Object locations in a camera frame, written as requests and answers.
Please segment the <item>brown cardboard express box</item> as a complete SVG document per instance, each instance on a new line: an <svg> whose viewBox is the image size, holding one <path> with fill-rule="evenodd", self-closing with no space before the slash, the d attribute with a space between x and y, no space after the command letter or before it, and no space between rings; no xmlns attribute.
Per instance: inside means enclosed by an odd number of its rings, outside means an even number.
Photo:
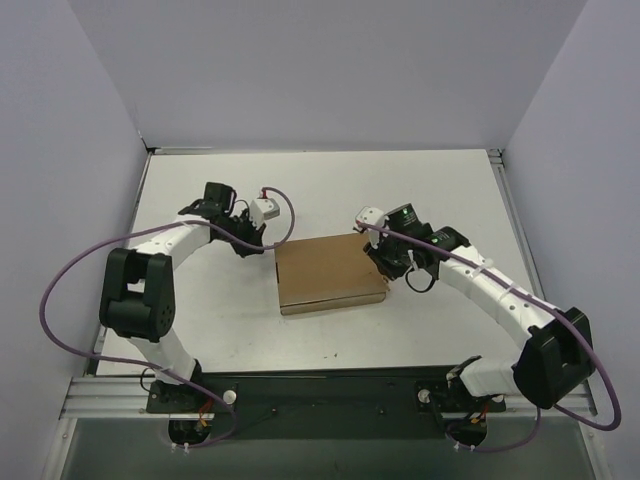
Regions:
<svg viewBox="0 0 640 480"><path fill-rule="evenodd" d="M315 313L380 303L387 290L364 253L367 238L351 233L288 241L275 250L280 313Z"/></svg>

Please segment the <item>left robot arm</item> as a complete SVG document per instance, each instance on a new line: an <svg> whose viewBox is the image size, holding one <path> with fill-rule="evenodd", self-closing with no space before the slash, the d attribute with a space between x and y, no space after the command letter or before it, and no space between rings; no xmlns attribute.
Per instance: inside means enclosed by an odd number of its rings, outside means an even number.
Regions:
<svg viewBox="0 0 640 480"><path fill-rule="evenodd" d="M263 234L280 207L265 193L232 213L235 189L208 182L204 194L181 210L176 226L133 247L112 250L106 262L99 319L107 329L129 341L156 378L170 387L169 398L183 411L204 402L205 387L198 381L199 362L178 338L174 272L192 254L214 241L231 245L241 258L264 252Z"/></svg>

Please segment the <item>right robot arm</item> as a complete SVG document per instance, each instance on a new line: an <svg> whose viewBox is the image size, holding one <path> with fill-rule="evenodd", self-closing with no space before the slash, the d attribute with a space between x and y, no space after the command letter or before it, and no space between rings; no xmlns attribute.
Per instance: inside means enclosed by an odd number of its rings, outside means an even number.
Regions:
<svg viewBox="0 0 640 480"><path fill-rule="evenodd" d="M518 348L516 359L477 355L453 367L446 384L456 402L515 394L548 410L594 372L576 338L591 337L586 316L530 295L454 228L435 230L405 204L390 212L365 207L355 217L355 229L368 235L364 252L384 277L427 272L433 282L443 282L478 306Z"/></svg>

